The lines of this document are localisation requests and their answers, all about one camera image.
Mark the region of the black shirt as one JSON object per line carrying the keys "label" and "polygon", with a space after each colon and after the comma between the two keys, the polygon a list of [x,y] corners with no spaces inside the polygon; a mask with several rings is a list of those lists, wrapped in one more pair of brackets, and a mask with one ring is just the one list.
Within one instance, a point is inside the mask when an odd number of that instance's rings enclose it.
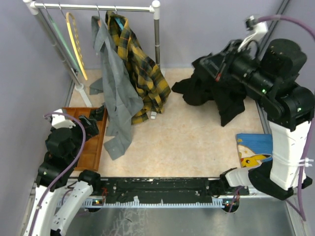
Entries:
{"label": "black shirt", "polygon": [[201,66],[205,56],[192,62],[193,74],[172,86],[172,91],[183,95],[184,101],[192,106],[201,106],[208,101],[215,101],[222,127],[245,111],[244,99],[247,96],[245,86],[238,81],[216,82]]}

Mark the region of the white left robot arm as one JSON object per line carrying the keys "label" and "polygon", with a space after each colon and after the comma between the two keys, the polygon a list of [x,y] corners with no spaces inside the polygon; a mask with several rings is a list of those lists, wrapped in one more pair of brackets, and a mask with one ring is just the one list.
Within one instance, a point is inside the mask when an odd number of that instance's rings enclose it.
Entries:
{"label": "white left robot arm", "polygon": [[99,134],[94,118],[74,118],[57,111],[46,114],[52,128],[45,140],[47,151],[38,168],[35,198],[24,235],[64,236],[82,203],[102,191],[100,174],[83,170],[70,196],[56,211],[57,203],[74,171],[86,141]]}

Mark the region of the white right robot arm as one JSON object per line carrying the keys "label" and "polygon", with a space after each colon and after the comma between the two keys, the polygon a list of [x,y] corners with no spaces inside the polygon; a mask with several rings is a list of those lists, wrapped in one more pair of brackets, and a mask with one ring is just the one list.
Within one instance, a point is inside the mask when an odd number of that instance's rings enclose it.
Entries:
{"label": "white right robot arm", "polygon": [[305,173],[305,149],[315,116],[315,95],[296,83],[307,61],[300,46],[274,39],[262,58],[250,56],[247,46],[234,40],[200,64],[216,83],[236,81],[249,89],[265,111],[272,133],[272,159],[253,168],[234,168],[221,174],[220,190],[232,194],[239,186],[286,200],[312,184]]}

